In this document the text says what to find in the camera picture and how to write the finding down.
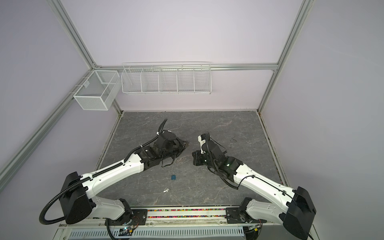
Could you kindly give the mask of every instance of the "white wire basket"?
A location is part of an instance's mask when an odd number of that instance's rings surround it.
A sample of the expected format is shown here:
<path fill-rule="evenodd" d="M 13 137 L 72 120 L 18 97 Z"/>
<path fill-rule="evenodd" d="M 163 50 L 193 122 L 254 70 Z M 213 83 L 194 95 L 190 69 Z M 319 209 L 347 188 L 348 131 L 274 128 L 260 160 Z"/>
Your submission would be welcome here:
<path fill-rule="evenodd" d="M 117 71 L 94 70 L 73 97 L 84 110 L 108 110 L 121 87 Z"/>
<path fill-rule="evenodd" d="M 212 91 L 209 65 L 188 67 L 125 67 L 121 73 L 125 94 L 190 94 Z"/>

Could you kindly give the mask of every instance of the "black cable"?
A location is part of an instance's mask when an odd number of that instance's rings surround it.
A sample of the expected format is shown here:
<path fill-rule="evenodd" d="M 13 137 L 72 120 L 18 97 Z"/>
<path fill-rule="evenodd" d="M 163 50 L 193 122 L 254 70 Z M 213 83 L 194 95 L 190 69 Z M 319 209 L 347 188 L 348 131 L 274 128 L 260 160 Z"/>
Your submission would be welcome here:
<path fill-rule="evenodd" d="M 239 183 L 239 185 L 236 187 L 236 186 L 233 186 L 232 184 L 231 184 L 231 186 L 230 187 L 232 187 L 232 188 L 234 188 L 234 189 L 236 189 L 236 190 L 238 190 L 239 189 L 239 187 L 240 187 L 240 185 L 241 185 L 241 182 L 244 180 L 244 179 L 246 179 L 246 178 L 248 178 L 248 177 L 254 177 L 255 175 L 250 175 L 250 176 L 246 176 L 246 177 L 244 177 L 241 181 L 240 181 L 240 183 Z M 227 182 L 225 179 L 223 179 L 223 178 L 221 178 L 228 186 L 229 186 L 229 182 Z"/>
<path fill-rule="evenodd" d="M 92 178 L 95 178 L 105 172 L 108 172 L 112 169 L 115 169 L 117 167 L 120 167 L 122 165 L 122 162 L 119 162 L 118 164 L 115 164 L 107 169 L 104 169 L 104 170 L 101 170 L 100 172 L 96 172 L 94 174 L 92 174 Z M 45 207 L 41 210 L 40 212 L 40 215 L 39 215 L 39 222 L 41 224 L 44 224 L 44 225 L 49 225 L 49 224 L 54 224 L 54 223 L 57 223 L 57 222 L 61 222 L 63 220 L 65 220 L 65 217 L 60 217 L 60 218 L 57 218 L 57 219 L 53 219 L 53 220 L 46 220 L 45 219 L 45 214 L 47 213 L 48 209 L 57 201 L 60 199 L 61 196 L 63 196 L 65 193 L 69 192 L 69 191 L 72 191 L 74 189 L 76 189 L 77 187 L 79 187 L 80 185 L 82 185 L 84 182 L 88 181 L 88 180 L 91 180 L 90 177 L 86 177 L 82 180 L 80 180 L 79 182 L 76 182 L 70 186 L 68 186 L 65 190 L 61 191 L 59 194 L 57 194 L 54 198 L 52 198 L 46 205 Z"/>
<path fill-rule="evenodd" d="M 163 122 L 160 124 L 159 129 L 158 129 L 159 134 L 163 131 L 164 125 L 166 124 L 167 120 L 168 120 L 167 118 L 164 119 Z M 143 145 L 140 145 L 140 146 L 138 146 L 138 147 L 132 149 L 132 150 L 128 153 L 128 155 L 125 157 L 124 162 L 127 162 L 128 158 L 129 158 L 129 157 L 130 157 L 136 150 L 139 150 L 140 148 L 145 147 L 145 146 L 147 146 L 148 144 L 151 144 L 151 143 L 154 142 L 156 139 L 158 139 L 158 137 L 159 137 L 159 136 L 156 135 L 154 138 L 152 138 L 152 139 L 149 140 L 148 142 L 144 143 Z"/>
<path fill-rule="evenodd" d="M 164 119 L 163 122 L 160 124 L 160 127 L 159 127 L 159 133 L 163 130 L 166 121 L 167 121 L 167 119 Z M 155 141 L 157 138 L 158 138 L 158 135 L 157 135 L 156 137 L 154 137 L 153 139 L 151 139 L 150 141 L 144 143 L 143 145 L 141 145 L 141 146 L 139 146 L 139 147 L 136 147 L 135 149 L 131 150 L 131 151 L 129 152 L 129 154 L 126 156 L 126 158 L 124 159 L 124 162 L 126 162 L 126 161 L 129 159 L 129 157 L 132 155 L 132 153 L 133 153 L 134 151 L 136 151 L 136 150 L 138 150 L 138 149 L 140 149 L 140 148 L 142 148 L 142 147 L 144 147 L 144 146 L 146 146 L 146 145 L 152 143 L 152 142 Z M 103 173 L 106 173 L 106 172 L 112 170 L 112 169 L 115 169 L 115 168 L 117 168 L 117 167 L 120 167 L 121 165 L 123 165 L 123 163 L 122 163 L 122 162 L 119 162 L 119 163 L 116 164 L 116 165 L 113 165 L 113 166 L 111 166 L 111 167 L 109 167 L 109 168 L 106 168 L 106 169 L 103 169 L 103 170 L 101 170 L 101 171 L 99 171 L 99 172 L 96 172 L 96 173 L 94 173 L 94 174 L 92 175 L 92 178 L 95 178 L 95 177 L 97 177 L 97 176 L 99 176 L 99 175 L 101 175 L 101 174 L 103 174 Z M 46 219 L 45 219 L 45 214 L 47 213 L 48 209 L 49 209 L 49 208 L 50 208 L 50 207 L 51 207 L 51 206 L 52 206 L 58 199 L 60 199 L 61 196 L 63 196 L 65 193 L 67 193 L 67 192 L 69 192 L 69 191 L 74 190 L 75 188 L 79 187 L 80 185 L 82 185 L 84 182 L 86 182 L 86 181 L 88 181 L 88 180 L 91 180 L 91 178 L 90 178 L 90 177 L 86 177 L 86 178 L 80 180 L 79 182 L 76 182 L 76 183 L 74 183 L 74 184 L 68 186 L 65 190 L 61 191 L 59 194 L 57 194 L 56 196 L 54 196 L 54 198 L 52 198 L 52 199 L 45 205 L 45 207 L 41 210 L 40 215 L 39 215 L 39 222 L 40 222 L 41 224 L 48 225 L 48 224 L 54 224 L 54 223 L 61 222 L 61 221 L 65 220 L 65 217 L 60 217 L 60 218 L 53 219 L 53 220 L 46 220 Z"/>
<path fill-rule="evenodd" d="M 161 158 L 161 167 L 171 166 L 171 165 L 175 162 L 176 157 L 175 157 L 175 155 L 172 156 L 172 154 L 173 154 L 173 148 L 170 149 L 170 155 L 171 155 L 170 157 L 172 158 L 172 162 L 169 163 L 169 164 L 167 164 L 167 165 L 165 165 L 165 166 L 163 166 L 163 159 L 164 159 L 164 156 L 163 156 L 163 157 Z"/>
<path fill-rule="evenodd" d="M 106 218 L 106 219 L 105 219 L 105 225 L 107 226 L 107 232 L 108 232 L 108 235 L 109 235 L 109 237 L 110 237 L 112 240 L 117 240 L 117 239 L 113 236 L 113 234 L 112 234 L 112 232 L 111 232 L 111 230 L 110 230 L 110 228 L 109 228 L 108 220 L 109 220 L 109 218 Z"/>
<path fill-rule="evenodd" d="M 208 145 L 209 140 L 210 140 L 210 136 L 209 136 L 209 132 L 207 132 L 205 134 L 205 146 L 207 147 L 207 152 L 208 152 L 209 160 L 211 161 L 212 165 L 215 166 L 214 159 L 212 157 L 212 153 L 209 150 L 209 145 Z"/>
<path fill-rule="evenodd" d="M 217 160 L 216 160 L 216 161 L 214 160 L 214 166 L 215 166 L 215 169 L 216 169 L 216 171 L 218 171 L 218 166 L 217 166 L 217 163 L 216 163 L 216 162 L 217 162 Z"/>
<path fill-rule="evenodd" d="M 222 177 L 221 177 L 221 180 L 223 180 L 223 182 L 224 182 L 227 186 L 229 186 L 229 187 L 231 187 L 231 188 L 233 188 L 233 189 L 236 189 L 236 190 L 239 189 L 238 187 L 233 186 L 232 184 L 230 184 L 227 180 L 225 180 L 225 179 L 222 178 Z"/>
<path fill-rule="evenodd" d="M 257 178 L 257 179 L 259 179 L 259 180 L 265 182 L 266 184 L 268 184 L 268 185 L 270 185 L 270 186 L 276 188 L 279 192 L 282 192 L 283 195 L 287 195 L 288 197 L 290 197 L 290 198 L 292 199 L 293 203 L 297 206 L 296 201 L 293 199 L 293 197 L 289 196 L 289 195 L 287 194 L 286 191 L 282 191 L 282 190 L 278 189 L 277 187 L 273 186 L 273 185 L 270 184 L 269 182 L 267 182 L 267 181 L 265 181 L 265 180 L 263 180 L 263 179 L 261 179 L 261 178 L 259 178 L 259 177 L 256 177 L 255 175 L 253 175 L 253 177 L 255 177 L 255 178 Z"/>
<path fill-rule="evenodd" d="M 86 182 L 86 181 L 88 181 L 90 179 L 91 179 L 90 177 L 86 177 L 83 180 L 80 180 L 79 182 L 76 182 L 76 183 L 70 185 L 65 190 L 63 190 L 59 194 L 57 194 L 54 198 L 52 198 L 45 205 L 45 207 L 41 210 L 40 215 L 39 215 L 39 222 L 41 224 L 48 225 L 48 224 L 54 224 L 54 223 L 61 222 L 61 221 L 65 220 L 65 217 L 60 217 L 60 218 L 53 219 L 53 220 L 46 220 L 45 219 L 45 214 L 47 213 L 48 209 L 55 203 L 55 201 L 57 201 L 62 195 L 64 195 L 66 192 L 74 190 L 75 188 L 80 186 L 83 182 Z"/>
<path fill-rule="evenodd" d="M 211 138 L 211 139 L 212 139 L 212 141 L 214 141 L 214 142 L 217 143 L 219 146 L 221 146 L 222 148 L 225 149 L 225 151 L 223 152 L 224 154 L 227 153 L 227 149 L 226 149 L 223 145 L 221 145 L 220 143 L 216 142 L 215 139 L 213 139 L 213 138 Z"/>
<path fill-rule="evenodd" d="M 163 128 L 164 128 L 164 125 L 166 124 L 167 122 L 167 118 L 163 120 L 163 122 L 160 124 L 160 127 L 159 127 L 159 134 L 163 131 Z"/>
<path fill-rule="evenodd" d="M 137 218 L 137 224 L 136 224 L 136 226 L 132 229 L 132 231 L 133 230 L 135 230 L 138 226 L 139 226 L 139 223 L 140 223 L 140 218 L 139 217 L 137 217 L 137 216 L 133 216 L 132 218 Z"/>

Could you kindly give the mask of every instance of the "metal base plate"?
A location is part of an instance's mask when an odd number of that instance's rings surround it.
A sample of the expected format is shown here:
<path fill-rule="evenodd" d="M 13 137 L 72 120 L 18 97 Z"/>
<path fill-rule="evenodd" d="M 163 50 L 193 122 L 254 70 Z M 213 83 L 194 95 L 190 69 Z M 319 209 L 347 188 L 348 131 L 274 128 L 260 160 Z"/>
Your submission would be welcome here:
<path fill-rule="evenodd" d="M 242 217 L 242 214 L 238 207 L 227 207 L 225 209 L 225 218 L 227 223 L 266 223 L 266 220 L 263 219 L 252 219 L 250 222 L 245 222 L 245 218 Z"/>
<path fill-rule="evenodd" d="M 139 222 L 139 225 L 145 225 L 148 209 L 132 209 L 132 211 L 133 216 L 130 225 L 137 225 L 137 222 Z M 108 223 L 110 226 L 121 226 L 121 223 L 117 220 L 115 221 L 110 219 Z"/>
<path fill-rule="evenodd" d="M 132 209 L 133 211 L 133 217 L 132 217 L 132 222 L 133 225 L 137 224 L 137 221 L 139 218 L 139 225 L 145 225 L 145 221 L 147 220 L 147 213 L 148 209 Z"/>

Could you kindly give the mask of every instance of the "lavender wall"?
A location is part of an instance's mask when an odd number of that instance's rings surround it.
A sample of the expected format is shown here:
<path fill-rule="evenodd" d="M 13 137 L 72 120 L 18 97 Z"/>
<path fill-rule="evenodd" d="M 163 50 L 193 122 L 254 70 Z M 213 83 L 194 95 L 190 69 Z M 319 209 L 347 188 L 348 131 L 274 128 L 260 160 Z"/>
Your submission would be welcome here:
<path fill-rule="evenodd" d="M 88 70 L 45 0 L 0 1 L 0 167 Z M 65 176 L 94 170 L 116 120 L 74 101 L 0 193 L 1 239 L 52 239 L 38 216 Z M 62 216 L 54 204 L 47 218 Z"/>
<path fill-rule="evenodd" d="M 320 239 L 382 239 L 384 2 L 317 0 L 262 116 Z"/>
<path fill-rule="evenodd" d="M 276 63 L 302 0 L 62 0 L 97 64 Z M 130 95 L 124 111 L 256 109 L 272 71 L 212 72 L 212 94 Z"/>

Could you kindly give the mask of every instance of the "aluminum frame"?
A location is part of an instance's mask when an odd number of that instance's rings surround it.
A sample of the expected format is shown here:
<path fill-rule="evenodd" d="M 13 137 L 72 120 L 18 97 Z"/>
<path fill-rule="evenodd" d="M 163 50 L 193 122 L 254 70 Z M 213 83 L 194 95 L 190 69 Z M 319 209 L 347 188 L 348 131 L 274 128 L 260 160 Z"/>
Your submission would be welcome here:
<path fill-rule="evenodd" d="M 16 154 L 0 169 L 0 193 L 39 146 L 49 131 L 51 131 L 63 114 L 68 110 L 74 100 L 74 92 L 80 88 L 91 73 L 91 70 L 86 72 L 86 74 L 71 89 L 70 93 L 68 93 L 61 103 L 56 106 L 56 109 L 53 110 L 44 122 L 35 130 L 27 140 L 26 144 L 20 147 Z"/>
<path fill-rule="evenodd" d="M 51 7 L 52 11 L 58 18 L 59 22 L 63 26 L 64 30 L 68 34 L 69 38 L 71 39 L 72 43 L 78 50 L 79 54 L 84 59 L 85 63 L 89 67 L 89 71 L 85 74 L 85 76 L 74 86 L 74 88 L 71 90 L 71 94 L 67 95 L 60 104 L 56 107 L 55 110 L 51 112 L 51 114 L 45 119 L 45 121 L 36 129 L 36 131 L 32 134 L 32 136 L 28 139 L 25 145 L 20 147 L 20 149 L 17 151 L 17 153 L 5 164 L 4 167 L 0 169 L 0 193 L 5 188 L 5 186 L 11 181 L 12 177 L 16 174 L 16 172 L 20 169 L 20 167 L 23 165 L 23 163 L 29 158 L 29 156 L 32 154 L 32 152 L 37 148 L 37 146 L 40 144 L 40 142 L 44 139 L 44 137 L 49 133 L 49 131 L 54 127 L 54 125 L 58 122 L 58 120 L 61 118 L 61 116 L 67 111 L 70 104 L 72 103 L 73 99 L 73 92 L 75 92 L 79 85 L 83 84 L 85 81 L 85 78 L 90 74 L 90 72 L 94 69 L 98 70 L 118 70 L 122 71 L 122 66 L 98 66 L 95 61 L 93 60 L 91 54 L 87 50 L 84 42 L 82 41 L 80 35 L 78 34 L 76 28 L 74 27 L 74 24 L 70 20 L 67 12 L 65 11 L 62 3 L 60 0 L 46 0 L 48 5 Z M 292 30 L 290 32 L 290 35 L 287 39 L 287 42 L 284 46 L 284 49 L 281 53 L 281 56 L 277 63 L 249 63 L 249 64 L 211 64 L 211 70 L 212 71 L 223 71 L 223 70 L 273 70 L 274 73 L 271 77 L 271 80 L 268 84 L 268 87 L 263 95 L 262 101 L 259 105 L 258 112 L 262 112 L 265 103 L 273 89 L 273 86 L 275 85 L 276 79 L 279 76 L 280 70 L 284 66 L 284 63 L 289 55 L 289 52 L 291 51 L 294 42 L 301 30 L 301 27 L 303 23 L 305 22 L 305 19 L 313 5 L 314 0 L 303 0 L 302 5 L 300 7 L 299 13 L 296 17 L 295 23 L 292 27 Z M 121 119 L 122 110 L 120 109 L 118 103 L 116 100 L 113 101 L 112 105 L 114 106 L 114 109 L 116 110 L 118 114 L 118 119 L 115 122 L 115 125 L 112 129 L 111 134 L 108 137 L 108 140 L 106 142 L 106 145 L 104 146 L 103 153 L 100 156 L 98 165 L 96 168 L 99 168 L 99 166 L 102 163 L 102 160 L 104 158 L 105 152 L 109 147 L 109 144 L 112 140 L 113 133 L 116 130 L 119 121 Z M 268 133 L 265 130 L 265 135 L 269 139 Z M 273 150 L 273 147 L 271 147 L 271 151 L 273 155 L 275 156 L 275 152 Z M 317 234 L 315 234 L 315 230 L 311 230 L 311 234 L 313 237 L 316 237 L 318 239 Z"/>
<path fill-rule="evenodd" d="M 274 148 L 274 146 L 272 144 L 272 141 L 270 139 L 270 135 L 268 134 L 268 131 L 267 131 L 267 129 L 265 127 L 265 124 L 264 124 L 264 120 L 263 120 L 260 112 L 257 112 L 257 118 L 259 119 L 260 125 L 262 126 L 262 129 L 263 129 L 263 132 L 264 132 L 264 136 L 265 136 L 266 142 L 268 143 L 268 147 L 269 147 L 269 149 L 270 149 L 270 151 L 272 153 L 273 161 L 275 163 L 275 166 L 276 166 L 276 169 L 277 169 L 277 173 L 279 174 L 280 180 L 282 181 L 282 183 L 284 185 L 290 187 L 290 184 L 288 182 L 288 178 L 285 175 L 285 172 L 283 170 L 281 162 L 279 161 L 277 153 L 275 152 L 275 148 Z"/>
<path fill-rule="evenodd" d="M 268 97 L 272 92 L 273 86 L 276 83 L 276 80 L 279 76 L 279 73 L 281 72 L 281 70 L 285 64 L 285 62 L 288 58 L 288 55 L 293 48 L 293 45 L 295 44 L 295 41 L 296 41 L 296 39 L 300 33 L 300 30 L 301 30 L 301 28 L 305 22 L 305 19 L 307 18 L 308 13 L 312 9 L 313 3 L 314 3 L 314 0 L 303 0 L 303 3 L 301 4 L 301 7 L 299 9 L 299 13 L 297 14 L 295 23 L 294 23 L 292 30 L 288 36 L 287 42 L 285 43 L 285 46 L 284 46 L 283 51 L 279 57 L 279 60 L 277 61 L 278 67 L 276 70 L 273 71 L 271 80 L 268 83 L 268 86 L 264 92 L 263 98 L 262 98 L 260 105 L 257 109 L 259 112 L 262 112 L 263 108 L 265 107 L 265 103 L 268 100 Z"/>

